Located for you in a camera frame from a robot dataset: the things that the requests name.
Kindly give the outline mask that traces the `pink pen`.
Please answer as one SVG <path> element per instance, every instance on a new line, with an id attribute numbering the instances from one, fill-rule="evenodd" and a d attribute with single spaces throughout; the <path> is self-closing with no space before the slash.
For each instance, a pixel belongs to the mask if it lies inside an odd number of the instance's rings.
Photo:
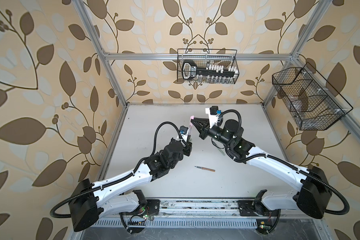
<path id="1" fill-rule="evenodd" d="M 189 129 L 188 129 L 188 131 L 187 131 L 187 142 L 190 142 L 190 141 L 191 141 L 192 127 L 193 127 L 193 124 L 190 123 Z"/>

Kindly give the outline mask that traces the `pink pen cap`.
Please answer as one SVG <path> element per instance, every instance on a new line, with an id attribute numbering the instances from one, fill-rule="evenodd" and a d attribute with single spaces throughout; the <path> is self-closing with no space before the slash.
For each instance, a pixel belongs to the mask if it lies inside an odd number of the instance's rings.
<path id="1" fill-rule="evenodd" d="M 193 125 L 193 122 L 192 122 L 193 120 L 194 120 L 194 116 L 191 116 L 191 117 L 190 117 L 190 126 L 191 126 L 191 127 L 194 126 L 194 125 Z"/>

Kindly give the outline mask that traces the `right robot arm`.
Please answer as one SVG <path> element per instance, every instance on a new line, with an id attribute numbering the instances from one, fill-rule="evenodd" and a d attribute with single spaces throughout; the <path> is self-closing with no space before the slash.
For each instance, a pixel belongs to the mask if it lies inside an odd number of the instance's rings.
<path id="1" fill-rule="evenodd" d="M 235 162 L 257 167 L 289 185 L 289 189 L 261 190 L 248 208 L 259 216 L 276 210 L 300 210 L 314 219 L 322 219 L 332 191 L 322 170 L 297 166 L 272 156 L 241 137 L 243 128 L 236 120 L 229 120 L 224 128 L 210 125 L 208 119 L 191 120 L 200 138 L 210 137 L 224 145 L 226 154 Z"/>

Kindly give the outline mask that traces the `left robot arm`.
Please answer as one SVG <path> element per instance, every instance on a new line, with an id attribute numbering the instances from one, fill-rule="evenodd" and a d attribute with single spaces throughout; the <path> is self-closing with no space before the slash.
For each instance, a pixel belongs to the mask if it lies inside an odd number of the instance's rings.
<path id="1" fill-rule="evenodd" d="M 69 202 L 74 232 L 91 227 L 107 215 L 141 213 L 147 200 L 136 187 L 167 175 L 191 151 L 190 141 L 183 145 L 171 139 L 163 150 L 141 159 L 133 170 L 94 183 L 89 179 L 80 181 L 72 194 L 78 198 Z"/>

